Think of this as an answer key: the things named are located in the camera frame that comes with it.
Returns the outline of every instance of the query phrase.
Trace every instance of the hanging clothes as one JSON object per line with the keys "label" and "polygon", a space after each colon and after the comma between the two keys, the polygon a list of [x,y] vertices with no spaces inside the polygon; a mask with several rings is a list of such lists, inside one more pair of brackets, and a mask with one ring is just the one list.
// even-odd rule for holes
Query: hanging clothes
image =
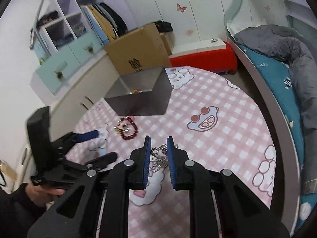
{"label": "hanging clothes", "polygon": [[87,20],[88,20],[91,28],[95,32],[96,36],[100,39],[100,41],[101,41],[100,43],[103,45],[108,44],[109,39],[108,39],[107,35],[104,33],[104,31],[102,30],[98,21],[96,20],[94,15],[91,13],[91,11],[88,9],[88,7],[86,5],[83,5],[80,8],[81,8],[83,14],[85,15],[85,17],[87,18]]}
{"label": "hanging clothes", "polygon": [[115,22],[115,20],[111,17],[111,15],[98,3],[93,4],[94,8],[98,10],[98,12],[104,16],[112,25],[112,27],[115,29],[115,31],[118,31],[118,26]]}
{"label": "hanging clothes", "polygon": [[106,33],[109,41],[111,42],[115,40],[116,36],[110,22],[107,21],[107,19],[103,17],[92,5],[87,5],[87,7],[91,11],[95,19],[98,21],[104,33]]}
{"label": "hanging clothes", "polygon": [[116,25],[118,27],[118,31],[117,31],[118,36],[122,36],[122,35],[124,35],[125,33],[128,32],[128,28],[126,27],[125,22],[123,21],[123,19],[113,9],[111,9],[105,3],[99,3],[99,5],[102,8],[104,8],[109,13],[111,18],[115,21],[115,23],[116,23]]}

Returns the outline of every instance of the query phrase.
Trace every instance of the stainless steel box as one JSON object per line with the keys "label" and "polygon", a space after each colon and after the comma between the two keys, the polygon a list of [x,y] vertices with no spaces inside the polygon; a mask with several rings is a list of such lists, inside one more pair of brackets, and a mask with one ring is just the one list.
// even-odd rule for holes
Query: stainless steel box
{"label": "stainless steel box", "polygon": [[120,76],[105,100],[119,116],[162,115],[172,89],[165,68],[160,66]]}

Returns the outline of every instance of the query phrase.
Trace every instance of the black sleeve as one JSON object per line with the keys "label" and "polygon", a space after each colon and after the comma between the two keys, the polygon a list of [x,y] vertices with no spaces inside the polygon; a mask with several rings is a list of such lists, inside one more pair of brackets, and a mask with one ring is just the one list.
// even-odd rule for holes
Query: black sleeve
{"label": "black sleeve", "polygon": [[26,195],[26,183],[7,194],[0,189],[0,232],[3,237],[26,238],[29,228],[45,212]]}

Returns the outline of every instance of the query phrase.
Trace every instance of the drawer knob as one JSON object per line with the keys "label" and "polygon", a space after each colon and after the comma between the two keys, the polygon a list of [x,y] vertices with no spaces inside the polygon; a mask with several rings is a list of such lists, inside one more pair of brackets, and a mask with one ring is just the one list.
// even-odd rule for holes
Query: drawer knob
{"label": "drawer knob", "polygon": [[93,52],[94,52],[94,49],[93,49],[92,46],[87,47],[85,50],[87,50],[87,51],[90,52],[90,53],[93,53]]}
{"label": "drawer knob", "polygon": [[57,77],[59,80],[63,77],[63,73],[62,73],[62,72],[56,72],[56,71],[55,71],[55,74],[56,74],[56,77]]}

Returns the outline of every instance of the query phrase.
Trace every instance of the gray blanket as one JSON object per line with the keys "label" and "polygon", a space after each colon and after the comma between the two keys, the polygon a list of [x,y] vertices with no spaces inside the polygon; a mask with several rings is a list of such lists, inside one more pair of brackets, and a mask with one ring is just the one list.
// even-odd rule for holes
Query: gray blanket
{"label": "gray blanket", "polygon": [[300,101],[305,143],[303,192],[317,192],[317,50],[287,27],[264,25],[247,28],[234,36],[238,44],[289,64],[289,71]]}

